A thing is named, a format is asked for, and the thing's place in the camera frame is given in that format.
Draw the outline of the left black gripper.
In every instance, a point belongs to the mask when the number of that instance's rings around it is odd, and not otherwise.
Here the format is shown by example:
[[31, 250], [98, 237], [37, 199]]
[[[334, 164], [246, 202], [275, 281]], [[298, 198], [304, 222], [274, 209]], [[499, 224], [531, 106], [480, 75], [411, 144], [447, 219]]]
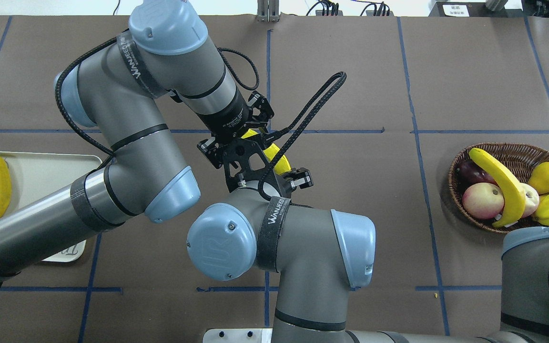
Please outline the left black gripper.
[[227, 143], [242, 137], [248, 128], [268, 131], [270, 120], [275, 113], [268, 99], [253, 91], [247, 102], [241, 93], [236, 93], [224, 109], [212, 114], [197, 115], [211, 131], [212, 137], [199, 141], [196, 147], [211, 165], [220, 169], [223, 166], [223, 153]]

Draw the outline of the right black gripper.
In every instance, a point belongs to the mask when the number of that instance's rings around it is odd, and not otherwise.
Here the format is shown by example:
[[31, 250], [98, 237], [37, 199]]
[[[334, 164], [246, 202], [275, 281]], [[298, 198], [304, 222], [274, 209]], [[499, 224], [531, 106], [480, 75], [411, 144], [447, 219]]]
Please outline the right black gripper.
[[261, 197], [270, 200], [272, 197], [291, 198], [296, 189], [306, 189], [314, 186], [310, 170], [302, 167], [291, 169], [283, 174], [274, 171], [261, 176]]

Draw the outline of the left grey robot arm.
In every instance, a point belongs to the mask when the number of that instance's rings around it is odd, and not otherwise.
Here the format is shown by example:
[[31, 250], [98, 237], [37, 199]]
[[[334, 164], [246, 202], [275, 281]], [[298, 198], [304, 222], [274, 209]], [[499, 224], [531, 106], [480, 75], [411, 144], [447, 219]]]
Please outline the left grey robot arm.
[[95, 170], [0, 218], [0, 283], [22, 269], [140, 214], [172, 219], [200, 189], [155, 100], [170, 96], [205, 124], [212, 146], [227, 145], [273, 116], [243, 87], [187, 0], [144, 0], [128, 28], [73, 61], [55, 80], [69, 126], [107, 154]]

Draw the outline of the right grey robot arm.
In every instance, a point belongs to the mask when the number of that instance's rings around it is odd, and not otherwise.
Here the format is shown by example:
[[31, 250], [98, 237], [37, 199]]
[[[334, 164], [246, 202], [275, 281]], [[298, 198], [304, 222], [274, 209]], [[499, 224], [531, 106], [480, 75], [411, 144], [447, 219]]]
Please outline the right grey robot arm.
[[365, 216], [294, 206], [257, 181], [212, 204], [189, 229], [194, 266], [220, 281], [280, 274], [273, 343], [549, 343], [549, 227], [510, 232], [502, 249], [500, 328], [481, 337], [346, 329], [351, 289], [369, 285], [376, 229]]

